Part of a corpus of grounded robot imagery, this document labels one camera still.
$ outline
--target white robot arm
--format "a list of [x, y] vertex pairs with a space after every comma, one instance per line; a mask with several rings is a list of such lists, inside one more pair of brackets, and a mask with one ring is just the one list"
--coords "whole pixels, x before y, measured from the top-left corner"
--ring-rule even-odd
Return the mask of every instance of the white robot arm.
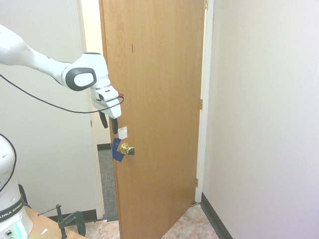
[[61, 85], [82, 91], [91, 88], [93, 106], [116, 119], [121, 116], [119, 94], [109, 80], [104, 57], [99, 53], [84, 53], [73, 64], [53, 60], [31, 49], [21, 37], [0, 25], [0, 64], [33, 68], [53, 77]]
[[[104, 127], [107, 127], [105, 115], [108, 115], [117, 131], [116, 119], [121, 116], [118, 97], [123, 95], [111, 86], [101, 54], [84, 53], [73, 64], [55, 61], [31, 49], [21, 37], [0, 25], [0, 64], [33, 68], [74, 91], [90, 88], [93, 106], [99, 110]], [[26, 239], [33, 225], [23, 207], [14, 175], [15, 162], [13, 145], [0, 134], [0, 239]]]

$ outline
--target black cable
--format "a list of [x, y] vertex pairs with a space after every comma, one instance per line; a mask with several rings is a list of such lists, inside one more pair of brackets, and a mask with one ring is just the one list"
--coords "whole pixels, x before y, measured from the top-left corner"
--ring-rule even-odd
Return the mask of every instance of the black cable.
[[13, 169], [12, 169], [12, 172], [11, 172], [11, 175], [10, 175], [9, 179], [8, 179], [7, 182], [4, 184], [4, 186], [0, 189], [0, 192], [1, 192], [1, 191], [4, 189], [4, 187], [8, 184], [8, 182], [10, 181], [10, 179], [12, 178], [12, 175], [13, 175], [13, 173], [14, 173], [15, 165], [16, 165], [16, 150], [15, 150], [15, 148], [14, 148], [14, 145], [11, 143], [11, 141], [10, 141], [7, 137], [5, 137], [2, 133], [0, 133], [0, 135], [1, 135], [3, 138], [5, 138], [5, 139], [9, 142], [9, 144], [11, 145], [11, 147], [12, 147], [12, 149], [13, 149], [13, 151], [14, 151], [14, 165], [13, 165]]
[[63, 107], [60, 107], [60, 106], [56, 106], [56, 105], [51, 104], [51, 103], [49, 103], [49, 102], [47, 102], [47, 101], [44, 101], [44, 100], [42, 100], [42, 99], [40, 99], [40, 98], [38, 98], [38, 97], [36, 97], [36, 96], [34, 96], [34, 95], [32, 95], [32, 94], [28, 93], [27, 91], [25, 91], [25, 90], [21, 89], [19, 86], [15, 85], [15, 84], [14, 84], [14, 83], [12, 83], [11, 81], [9, 81], [9, 80], [8, 80], [6, 77], [4, 77], [3, 75], [1, 75], [1, 74], [0, 74], [0, 76], [1, 76], [1, 77], [5, 80], [5, 81], [7, 81], [9, 84], [13, 85], [14, 87], [18, 88], [18, 89], [19, 89], [19, 90], [21, 90], [22, 92], [26, 93], [28, 96], [31, 96], [31, 97], [33, 97], [33, 98], [35, 98], [35, 99], [37, 99], [37, 100], [39, 100], [39, 101], [41, 101], [41, 102], [44, 102], [44, 103], [46, 103], [46, 104], [48, 104], [48, 105], [50, 105], [50, 106], [53, 106], [53, 107], [59, 108], [59, 109], [64, 110], [64, 111], [72, 112], [72, 113], [77, 113], [77, 114], [91, 114], [91, 113], [96, 113], [96, 112], [104, 111], [104, 110], [110, 109], [110, 108], [112, 108], [112, 107], [118, 106], [118, 105], [120, 105], [121, 103], [123, 103], [123, 102], [124, 102], [124, 97], [119, 96], [118, 98], [121, 98], [121, 99], [122, 99], [122, 101], [121, 101], [121, 102], [119, 102], [118, 104], [113, 105], [113, 106], [111, 106], [111, 107], [108, 107], [108, 108], [102, 109], [102, 110], [98, 110], [98, 111], [89, 111], [89, 112], [72, 111], [72, 110], [68, 110], [68, 109], [63, 108]]

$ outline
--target door knob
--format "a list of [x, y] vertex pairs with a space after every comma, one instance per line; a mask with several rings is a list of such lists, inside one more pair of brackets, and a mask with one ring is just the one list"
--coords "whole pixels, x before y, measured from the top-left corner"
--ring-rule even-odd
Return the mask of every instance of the door knob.
[[134, 156], [135, 155], [135, 148], [134, 147], [130, 147], [130, 145], [128, 143], [123, 143], [121, 145], [120, 152], [123, 153], [123, 154], [126, 153], [127, 155]]

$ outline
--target sticker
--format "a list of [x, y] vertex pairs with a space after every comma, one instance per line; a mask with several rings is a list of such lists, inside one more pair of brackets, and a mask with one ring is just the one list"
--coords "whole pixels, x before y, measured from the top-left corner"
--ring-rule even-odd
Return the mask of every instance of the sticker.
[[128, 137], [128, 128], [127, 126], [119, 129], [119, 138], [125, 139]]

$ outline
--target door frame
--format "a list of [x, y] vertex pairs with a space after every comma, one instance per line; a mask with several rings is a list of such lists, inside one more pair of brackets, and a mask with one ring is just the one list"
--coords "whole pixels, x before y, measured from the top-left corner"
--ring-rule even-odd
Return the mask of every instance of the door frame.
[[[84, 18], [83, 18], [83, 10], [82, 10], [82, 2], [81, 0], [76, 0], [78, 6], [78, 18], [80, 19], [80, 31], [81, 31], [81, 40], [82, 40], [82, 51], [86, 52], [86, 39], [85, 39], [85, 30], [84, 30]], [[93, 107], [91, 92], [89, 89], [86, 89], [87, 98], [89, 103], [90, 111], [94, 111], [95, 108]], [[100, 162], [99, 162], [99, 155], [97, 150], [97, 141], [95, 136], [95, 128], [93, 119], [93, 115], [90, 114], [91, 119], [91, 132], [92, 132], [92, 141], [93, 141], [93, 157], [90, 160], [92, 162], [91, 172], [92, 172], [92, 180], [94, 182], [94, 202], [95, 202], [95, 210], [96, 210], [96, 217], [97, 219], [102, 219], [105, 214], [104, 208], [104, 200], [103, 200], [103, 190], [102, 190], [102, 180], [101, 180], [101, 171], [100, 171]]]
[[195, 201], [201, 202], [201, 195], [204, 185], [205, 154], [207, 141], [208, 125], [208, 102], [209, 102], [209, 84], [212, 58], [212, 40], [213, 40], [213, 17], [214, 0], [207, 0], [208, 8], [205, 12], [204, 25], [204, 45], [203, 45], [203, 66], [200, 98], [203, 100], [202, 110], [199, 116], [199, 134], [197, 151], [197, 172], [198, 186], [195, 191]]

